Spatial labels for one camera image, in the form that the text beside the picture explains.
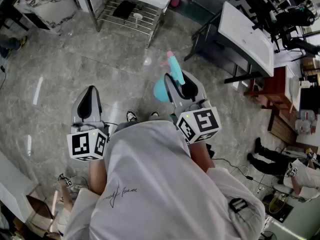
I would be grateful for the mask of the person's left shoe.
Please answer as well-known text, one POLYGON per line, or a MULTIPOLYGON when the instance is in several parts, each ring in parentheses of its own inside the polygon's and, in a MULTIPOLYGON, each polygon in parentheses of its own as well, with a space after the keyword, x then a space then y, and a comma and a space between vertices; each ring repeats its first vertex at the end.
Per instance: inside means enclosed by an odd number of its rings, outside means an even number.
POLYGON ((139 121, 136 113, 134 111, 132 111, 132 110, 128 110, 126 112, 126 120, 127 120, 128 123, 129 122, 138 122, 139 121))

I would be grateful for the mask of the wooden slatted board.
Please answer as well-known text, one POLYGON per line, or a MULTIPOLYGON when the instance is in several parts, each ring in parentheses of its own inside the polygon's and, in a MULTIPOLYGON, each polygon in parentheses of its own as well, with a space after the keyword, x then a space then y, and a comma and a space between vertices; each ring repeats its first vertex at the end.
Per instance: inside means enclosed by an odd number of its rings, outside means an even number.
POLYGON ((298 136, 295 130, 296 120, 297 116, 293 112, 272 110, 267 130, 287 145, 293 145, 298 136))

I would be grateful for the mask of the metal washbasin stand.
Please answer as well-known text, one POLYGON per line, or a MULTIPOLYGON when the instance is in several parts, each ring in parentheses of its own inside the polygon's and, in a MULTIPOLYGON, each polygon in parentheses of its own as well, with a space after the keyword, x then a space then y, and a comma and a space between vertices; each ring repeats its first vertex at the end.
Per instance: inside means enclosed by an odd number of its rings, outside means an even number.
POLYGON ((102 28, 102 24, 112 23, 120 27, 125 27, 130 30, 139 32, 147 36, 145 47, 148 48, 152 42, 154 35, 161 23, 167 8, 158 8, 138 0, 106 0, 97 11, 94 11, 91 0, 85 0, 89 15, 97 32, 102 28), (129 1, 136 4, 128 19, 122 19, 113 16, 114 10, 122 1, 129 1), (135 28, 134 13, 139 13, 143 19, 138 23, 138 28, 135 28))

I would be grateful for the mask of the white plastic drain fitting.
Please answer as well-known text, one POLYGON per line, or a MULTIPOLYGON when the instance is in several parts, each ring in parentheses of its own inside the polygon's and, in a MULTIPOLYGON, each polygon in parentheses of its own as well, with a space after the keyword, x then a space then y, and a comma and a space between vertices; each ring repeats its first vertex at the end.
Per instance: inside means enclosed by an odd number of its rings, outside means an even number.
POLYGON ((140 13, 134 13, 133 17, 135 19, 135 28, 139 27, 139 22, 143 19, 143 16, 140 13))

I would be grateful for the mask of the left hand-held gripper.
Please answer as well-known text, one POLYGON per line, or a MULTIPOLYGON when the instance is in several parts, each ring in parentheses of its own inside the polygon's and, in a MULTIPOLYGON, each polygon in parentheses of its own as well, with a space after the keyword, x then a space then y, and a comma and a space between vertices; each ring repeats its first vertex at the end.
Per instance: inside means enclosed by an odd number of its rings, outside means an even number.
POLYGON ((110 141, 109 125, 101 120, 102 105, 98 89, 90 85, 75 100, 71 109, 69 156, 82 162, 102 160, 110 141))

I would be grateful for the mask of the black washbasin stand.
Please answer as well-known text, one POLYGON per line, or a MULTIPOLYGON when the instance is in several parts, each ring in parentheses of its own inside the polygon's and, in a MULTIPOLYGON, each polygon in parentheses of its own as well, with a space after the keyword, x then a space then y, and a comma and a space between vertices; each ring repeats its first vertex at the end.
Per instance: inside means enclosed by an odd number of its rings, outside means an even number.
POLYGON ((249 61, 249 56, 218 32, 220 20, 220 13, 212 16, 192 35, 191 50, 183 60, 200 55, 232 75, 224 80, 226 84, 262 78, 263 74, 249 61))

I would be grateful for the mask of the person's white shirt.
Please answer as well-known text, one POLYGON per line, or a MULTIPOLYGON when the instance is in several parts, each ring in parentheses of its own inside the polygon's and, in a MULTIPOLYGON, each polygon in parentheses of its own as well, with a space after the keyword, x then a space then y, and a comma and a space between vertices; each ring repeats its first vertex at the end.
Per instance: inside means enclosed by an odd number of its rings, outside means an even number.
POLYGON ((258 240, 262 202, 226 168, 204 172, 166 120, 113 134, 102 195, 79 192, 63 240, 258 240), (248 207, 234 213, 232 199, 248 207))

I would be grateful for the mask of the wooden cabinet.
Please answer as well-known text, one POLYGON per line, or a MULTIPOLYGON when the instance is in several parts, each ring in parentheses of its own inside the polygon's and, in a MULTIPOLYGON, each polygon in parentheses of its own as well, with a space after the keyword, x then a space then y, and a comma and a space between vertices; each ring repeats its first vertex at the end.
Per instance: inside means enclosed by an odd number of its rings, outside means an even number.
POLYGON ((291 77, 293 74, 287 65, 276 67, 273 77, 262 79, 262 87, 259 87, 256 80, 252 79, 249 89, 243 95, 253 98, 264 110, 283 110, 291 113, 294 108, 290 93, 291 77))

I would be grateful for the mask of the teal spray bottle pink nozzle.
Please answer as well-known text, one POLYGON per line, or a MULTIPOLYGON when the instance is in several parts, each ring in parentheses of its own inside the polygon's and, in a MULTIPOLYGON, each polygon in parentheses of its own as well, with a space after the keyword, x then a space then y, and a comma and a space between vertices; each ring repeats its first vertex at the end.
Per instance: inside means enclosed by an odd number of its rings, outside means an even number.
MULTIPOLYGON (((185 84, 185 80, 183 77, 183 73, 181 70, 181 67, 174 56, 174 54, 171 51, 168 51, 167 53, 167 61, 165 61, 163 64, 168 65, 170 68, 169 75, 173 78, 173 81, 175 85, 179 88, 180 86, 185 84)), ((154 88, 153 88, 153 94, 154 96, 161 102, 169 102, 169 96, 167 94, 167 90, 165 87, 165 77, 161 76, 158 81, 156 82, 154 88)))

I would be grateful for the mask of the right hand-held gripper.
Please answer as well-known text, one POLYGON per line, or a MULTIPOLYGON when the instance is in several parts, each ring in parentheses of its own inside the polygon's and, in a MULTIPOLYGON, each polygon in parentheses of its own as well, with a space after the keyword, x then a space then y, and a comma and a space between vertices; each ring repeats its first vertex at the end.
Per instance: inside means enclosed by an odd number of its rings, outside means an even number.
POLYGON ((196 77, 185 70, 181 76, 164 75, 166 94, 174 105, 173 124, 189 144, 208 140, 222 129, 217 108, 206 99, 205 88, 196 77))

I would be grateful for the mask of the person's dark trousers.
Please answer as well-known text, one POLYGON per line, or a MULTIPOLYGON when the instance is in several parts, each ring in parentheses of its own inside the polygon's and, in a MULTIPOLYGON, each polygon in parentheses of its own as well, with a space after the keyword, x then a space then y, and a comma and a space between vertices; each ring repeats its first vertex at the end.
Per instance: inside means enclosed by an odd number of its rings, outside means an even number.
POLYGON ((119 132, 119 131, 121 131, 121 130, 123 130, 123 129, 125 129, 125 128, 128 128, 128 127, 130 127, 130 126, 133 126, 133 125, 136 125, 136 124, 139 124, 139 123, 140 123, 139 121, 129 121, 129 122, 120 123, 120 124, 116 127, 116 129, 115 129, 115 131, 114 131, 114 134, 117 133, 117 132, 119 132))

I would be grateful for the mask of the white cabinet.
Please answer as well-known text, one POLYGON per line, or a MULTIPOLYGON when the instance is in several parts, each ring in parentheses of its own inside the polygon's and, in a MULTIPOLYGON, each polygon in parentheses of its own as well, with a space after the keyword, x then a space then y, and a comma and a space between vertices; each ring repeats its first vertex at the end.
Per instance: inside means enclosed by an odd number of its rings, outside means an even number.
POLYGON ((24 223, 33 211, 27 195, 35 186, 0 151, 0 201, 24 223))

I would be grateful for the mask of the person's right forearm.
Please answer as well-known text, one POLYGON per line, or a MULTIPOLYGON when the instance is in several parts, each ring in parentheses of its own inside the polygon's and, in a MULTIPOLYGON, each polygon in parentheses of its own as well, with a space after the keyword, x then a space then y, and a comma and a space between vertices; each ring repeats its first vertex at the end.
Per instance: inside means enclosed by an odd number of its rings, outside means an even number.
POLYGON ((204 141, 195 142, 189 145, 191 159, 206 173, 208 169, 215 168, 210 158, 207 145, 204 141))

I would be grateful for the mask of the person's left forearm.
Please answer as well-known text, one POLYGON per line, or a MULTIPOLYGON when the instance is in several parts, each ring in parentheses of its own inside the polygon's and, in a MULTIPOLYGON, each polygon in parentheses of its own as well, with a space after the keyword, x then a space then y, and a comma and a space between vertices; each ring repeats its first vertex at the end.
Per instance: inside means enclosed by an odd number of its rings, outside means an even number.
POLYGON ((89 162, 89 190, 101 196, 107 185, 107 171, 102 159, 89 162))

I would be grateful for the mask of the white marble block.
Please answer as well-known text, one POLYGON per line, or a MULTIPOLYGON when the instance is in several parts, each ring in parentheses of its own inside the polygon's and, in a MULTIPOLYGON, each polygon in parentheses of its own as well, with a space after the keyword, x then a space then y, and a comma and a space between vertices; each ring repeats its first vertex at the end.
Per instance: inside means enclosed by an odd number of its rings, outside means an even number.
POLYGON ((78 10, 74 0, 17 0, 14 7, 37 28, 55 35, 78 10))

